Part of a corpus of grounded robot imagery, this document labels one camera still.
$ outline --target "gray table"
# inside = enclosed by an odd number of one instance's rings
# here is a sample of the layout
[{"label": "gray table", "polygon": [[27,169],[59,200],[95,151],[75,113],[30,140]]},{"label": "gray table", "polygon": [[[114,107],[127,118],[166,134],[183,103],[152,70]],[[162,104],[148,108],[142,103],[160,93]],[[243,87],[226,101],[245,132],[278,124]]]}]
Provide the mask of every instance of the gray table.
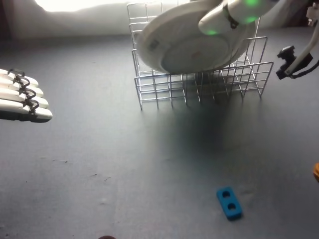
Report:
[{"label": "gray table", "polygon": [[[265,60],[312,30],[263,31]],[[319,47],[314,50],[317,61]],[[263,99],[145,104],[128,36],[2,44],[2,68],[36,78],[54,119],[0,121],[0,238],[318,237],[319,70],[271,74]],[[232,186],[244,218],[226,220]]]}]

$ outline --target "orange object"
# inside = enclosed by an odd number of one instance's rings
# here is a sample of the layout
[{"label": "orange object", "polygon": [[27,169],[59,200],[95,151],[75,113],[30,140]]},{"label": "orange object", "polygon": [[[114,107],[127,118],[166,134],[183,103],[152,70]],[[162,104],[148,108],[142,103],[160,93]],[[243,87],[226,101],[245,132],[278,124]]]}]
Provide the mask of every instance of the orange object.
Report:
[{"label": "orange object", "polygon": [[317,179],[317,181],[319,182],[319,163],[315,164],[315,168],[314,168],[314,176]]}]

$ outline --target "metal wire rack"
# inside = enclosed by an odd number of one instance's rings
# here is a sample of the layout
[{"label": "metal wire rack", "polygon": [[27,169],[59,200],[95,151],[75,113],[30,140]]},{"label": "metal wire rack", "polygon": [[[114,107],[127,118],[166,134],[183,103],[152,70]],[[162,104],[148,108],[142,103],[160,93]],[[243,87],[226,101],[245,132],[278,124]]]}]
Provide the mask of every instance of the metal wire rack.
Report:
[{"label": "metal wire rack", "polygon": [[146,66],[136,51],[138,35],[143,28],[162,12],[188,0],[176,2],[153,1],[130,3],[127,6],[130,31],[132,36],[132,56],[136,77],[134,78],[140,107],[144,102],[183,99],[187,104],[189,98],[211,96],[215,101],[229,99],[232,93],[240,92],[242,98],[247,92],[257,92],[262,96],[273,62],[263,62],[268,38],[257,37],[260,19],[257,22],[255,37],[243,39],[248,41],[245,53],[235,62],[223,69],[212,69],[192,74],[171,75],[157,72]]}]

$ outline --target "black cable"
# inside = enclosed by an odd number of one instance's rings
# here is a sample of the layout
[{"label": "black cable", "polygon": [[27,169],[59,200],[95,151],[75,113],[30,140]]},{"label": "black cable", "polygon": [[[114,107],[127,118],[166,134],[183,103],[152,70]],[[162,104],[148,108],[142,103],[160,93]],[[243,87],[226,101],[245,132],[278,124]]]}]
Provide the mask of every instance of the black cable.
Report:
[{"label": "black cable", "polygon": [[312,72],[314,69],[316,69],[319,66],[319,60],[317,61],[317,63],[315,63],[311,68],[309,68],[308,70],[302,71],[296,75],[290,75],[289,77],[292,79],[296,79],[299,78],[301,76],[305,76],[306,74],[309,74],[310,72]]}]

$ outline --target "blue rectangular object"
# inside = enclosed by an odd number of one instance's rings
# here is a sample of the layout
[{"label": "blue rectangular object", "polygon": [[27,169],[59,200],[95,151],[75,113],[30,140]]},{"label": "blue rectangular object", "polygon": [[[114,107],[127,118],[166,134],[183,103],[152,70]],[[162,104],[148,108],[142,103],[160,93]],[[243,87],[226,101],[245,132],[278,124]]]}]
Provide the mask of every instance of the blue rectangular object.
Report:
[{"label": "blue rectangular object", "polygon": [[231,187],[218,190],[217,198],[228,220],[241,218],[243,211]]}]

